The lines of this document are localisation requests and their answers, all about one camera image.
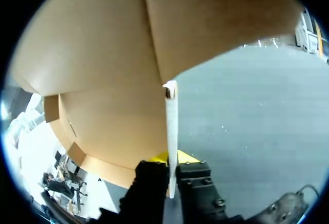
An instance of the black metal bracket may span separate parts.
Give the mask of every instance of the black metal bracket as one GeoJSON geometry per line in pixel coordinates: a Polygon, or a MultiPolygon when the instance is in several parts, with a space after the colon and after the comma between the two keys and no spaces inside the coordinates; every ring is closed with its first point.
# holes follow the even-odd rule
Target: black metal bracket
{"type": "Polygon", "coordinates": [[[177,167],[184,223],[237,223],[241,216],[228,218],[225,200],[218,194],[205,161],[180,164],[177,167]]]}

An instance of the cardboard box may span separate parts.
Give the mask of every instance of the cardboard box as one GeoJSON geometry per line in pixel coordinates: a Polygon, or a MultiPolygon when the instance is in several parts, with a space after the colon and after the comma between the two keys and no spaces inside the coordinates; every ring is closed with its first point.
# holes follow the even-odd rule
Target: cardboard box
{"type": "Polygon", "coordinates": [[[71,159],[129,187],[167,150],[162,85],[241,44],[293,33],[295,0],[47,0],[22,35],[11,73],[45,97],[71,159]]]}

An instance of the bolt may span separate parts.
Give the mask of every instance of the bolt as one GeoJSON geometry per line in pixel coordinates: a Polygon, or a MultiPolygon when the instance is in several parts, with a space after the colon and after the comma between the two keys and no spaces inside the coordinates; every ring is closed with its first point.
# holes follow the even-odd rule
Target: bolt
{"type": "Polygon", "coordinates": [[[204,184],[210,184],[212,182],[211,178],[206,178],[203,180],[204,184]]]}
{"type": "Polygon", "coordinates": [[[225,201],[223,199],[215,199],[214,204],[216,207],[224,207],[225,201]]]}

